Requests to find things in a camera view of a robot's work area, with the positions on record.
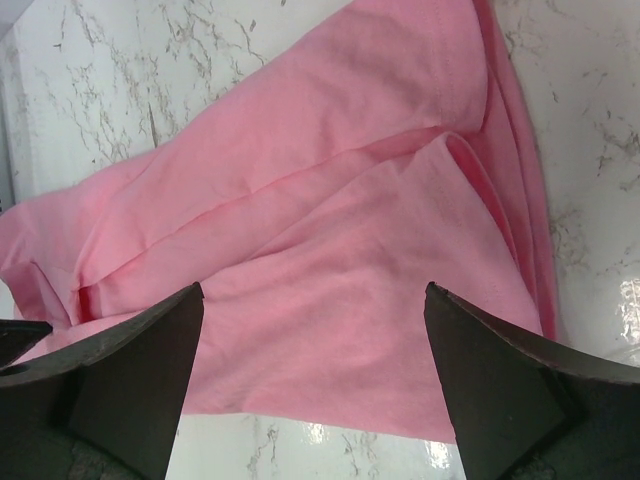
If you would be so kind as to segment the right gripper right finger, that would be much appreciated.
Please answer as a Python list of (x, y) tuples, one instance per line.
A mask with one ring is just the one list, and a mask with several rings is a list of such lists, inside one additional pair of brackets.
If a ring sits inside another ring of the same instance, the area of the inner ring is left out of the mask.
[(467, 478), (638, 478), (638, 368), (529, 332), (436, 283), (424, 319)]

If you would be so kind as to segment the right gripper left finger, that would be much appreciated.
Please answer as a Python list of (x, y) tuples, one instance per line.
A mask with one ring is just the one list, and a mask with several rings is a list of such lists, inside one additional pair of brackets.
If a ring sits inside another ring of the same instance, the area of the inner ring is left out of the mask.
[(52, 326), (2, 321), (2, 478), (165, 478), (203, 314), (194, 283), (29, 361)]

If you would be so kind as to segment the pink t-shirt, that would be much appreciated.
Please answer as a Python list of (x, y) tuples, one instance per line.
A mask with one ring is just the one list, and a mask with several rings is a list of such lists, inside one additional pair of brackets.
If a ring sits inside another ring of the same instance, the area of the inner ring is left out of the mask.
[(63, 348), (199, 283), (188, 414), (451, 442), (437, 283), (553, 337), (546, 192), (487, 1), (354, 1), (174, 139), (1, 218), (1, 278)]

